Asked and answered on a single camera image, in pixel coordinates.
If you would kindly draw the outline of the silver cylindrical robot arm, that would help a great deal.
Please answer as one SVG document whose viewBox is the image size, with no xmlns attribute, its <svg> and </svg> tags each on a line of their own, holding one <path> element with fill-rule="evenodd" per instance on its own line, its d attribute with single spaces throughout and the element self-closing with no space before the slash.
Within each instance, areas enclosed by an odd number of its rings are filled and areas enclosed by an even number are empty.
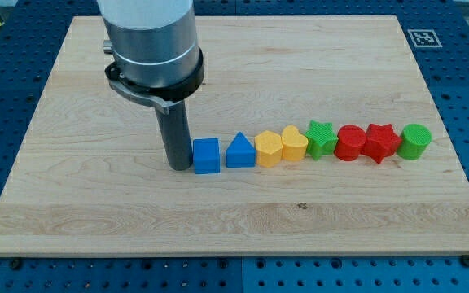
<svg viewBox="0 0 469 293">
<path fill-rule="evenodd" d="M 193 0 L 98 0 L 114 58 L 110 87 L 168 115 L 204 77 Z"/>
</svg>

